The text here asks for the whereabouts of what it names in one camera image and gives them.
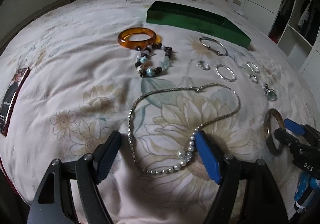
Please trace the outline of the gloved right hand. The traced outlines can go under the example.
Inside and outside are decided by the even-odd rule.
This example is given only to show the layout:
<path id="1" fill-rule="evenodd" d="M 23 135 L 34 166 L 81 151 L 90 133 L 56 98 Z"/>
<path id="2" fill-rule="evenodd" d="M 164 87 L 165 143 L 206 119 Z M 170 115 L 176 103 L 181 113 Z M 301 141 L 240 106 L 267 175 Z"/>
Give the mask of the gloved right hand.
<path id="1" fill-rule="evenodd" d="M 301 214 L 312 203 L 314 197 L 319 192 L 319 180 L 311 177 L 308 173 L 302 172 L 299 178 L 297 190 L 295 192 L 295 210 Z"/>

